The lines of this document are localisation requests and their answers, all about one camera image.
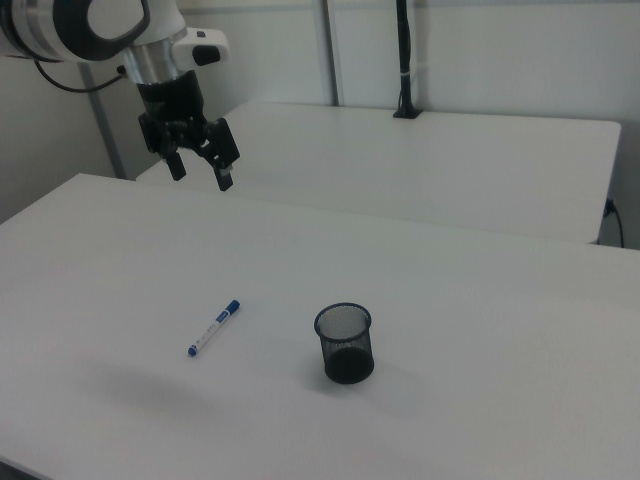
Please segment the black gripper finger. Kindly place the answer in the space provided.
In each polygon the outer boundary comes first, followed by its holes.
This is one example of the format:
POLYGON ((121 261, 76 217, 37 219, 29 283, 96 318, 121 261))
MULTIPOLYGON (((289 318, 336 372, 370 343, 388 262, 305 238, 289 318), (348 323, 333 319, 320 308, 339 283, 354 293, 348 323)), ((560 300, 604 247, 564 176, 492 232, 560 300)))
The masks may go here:
POLYGON ((174 181, 185 177, 186 170, 178 153, 178 146, 168 131, 152 135, 150 150, 165 161, 174 181))
POLYGON ((208 122, 204 128, 204 138, 200 155, 213 168, 219 190, 226 192, 233 186, 233 163, 240 158, 227 121, 219 118, 215 122, 208 122))

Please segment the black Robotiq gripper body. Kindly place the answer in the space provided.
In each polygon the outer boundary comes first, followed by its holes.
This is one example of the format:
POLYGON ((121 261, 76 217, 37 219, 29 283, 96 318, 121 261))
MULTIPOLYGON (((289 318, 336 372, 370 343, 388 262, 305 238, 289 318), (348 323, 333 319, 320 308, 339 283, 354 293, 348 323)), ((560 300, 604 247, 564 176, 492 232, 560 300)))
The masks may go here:
POLYGON ((204 98, 194 71, 164 83, 138 85, 145 112, 138 117, 149 151, 161 151, 166 132, 169 143, 199 151, 207 138, 204 98))

